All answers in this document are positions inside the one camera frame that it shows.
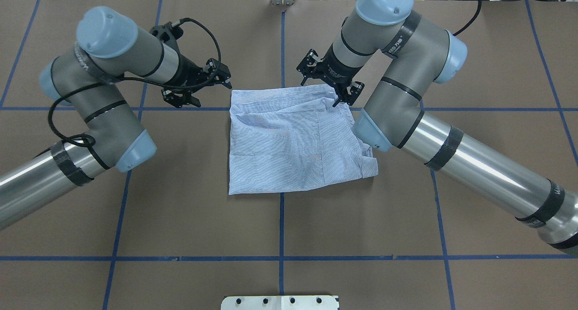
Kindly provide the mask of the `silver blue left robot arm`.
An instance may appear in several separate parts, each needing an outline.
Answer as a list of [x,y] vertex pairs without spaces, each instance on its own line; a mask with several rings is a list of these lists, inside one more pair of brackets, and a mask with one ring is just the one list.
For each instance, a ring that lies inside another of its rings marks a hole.
[[231,73],[210,58],[199,66],[180,51],[182,18],[146,31],[128,16],[106,7],[89,9],[76,42],[39,76],[53,103],[47,115],[58,136],[52,146],[1,176],[1,228],[6,229],[111,168],[125,173],[153,157],[157,147],[117,84],[138,81],[159,86],[175,108],[201,103],[198,90],[231,89]]

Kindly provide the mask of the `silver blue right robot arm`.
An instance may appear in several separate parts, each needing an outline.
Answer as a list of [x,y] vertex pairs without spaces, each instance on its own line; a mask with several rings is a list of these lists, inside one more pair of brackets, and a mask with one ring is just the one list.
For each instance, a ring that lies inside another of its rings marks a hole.
[[322,57],[308,53],[299,71],[320,79],[352,105],[364,89],[354,77],[375,53],[392,59],[355,121],[354,135],[374,149],[406,151],[535,229],[545,244],[577,256],[577,193],[566,190],[440,120],[421,106],[434,83],[463,67],[468,48],[414,10],[414,0],[357,0]]

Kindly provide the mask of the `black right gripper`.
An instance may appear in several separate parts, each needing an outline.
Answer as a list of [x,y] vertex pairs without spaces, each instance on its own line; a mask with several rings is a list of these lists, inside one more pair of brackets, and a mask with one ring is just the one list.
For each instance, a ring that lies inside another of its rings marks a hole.
[[330,46],[322,61],[318,63],[318,71],[322,74],[322,81],[335,89],[337,98],[333,103],[334,108],[340,103],[351,106],[360,97],[365,84],[359,81],[352,83],[353,77],[360,69],[361,67],[351,67],[341,62],[335,55],[333,46]]

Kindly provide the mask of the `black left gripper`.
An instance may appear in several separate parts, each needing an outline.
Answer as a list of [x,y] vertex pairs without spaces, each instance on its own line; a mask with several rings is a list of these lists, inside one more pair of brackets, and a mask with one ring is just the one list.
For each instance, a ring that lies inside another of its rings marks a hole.
[[201,102],[198,98],[194,97],[194,92],[206,86],[215,85],[223,85],[227,89],[233,89],[231,73],[227,65],[214,58],[210,58],[205,65],[198,66],[184,55],[180,55],[179,66],[175,75],[172,77],[172,86],[196,87],[192,88],[192,90],[162,89],[162,98],[166,103],[175,108],[182,108],[182,106],[186,105],[200,108]]

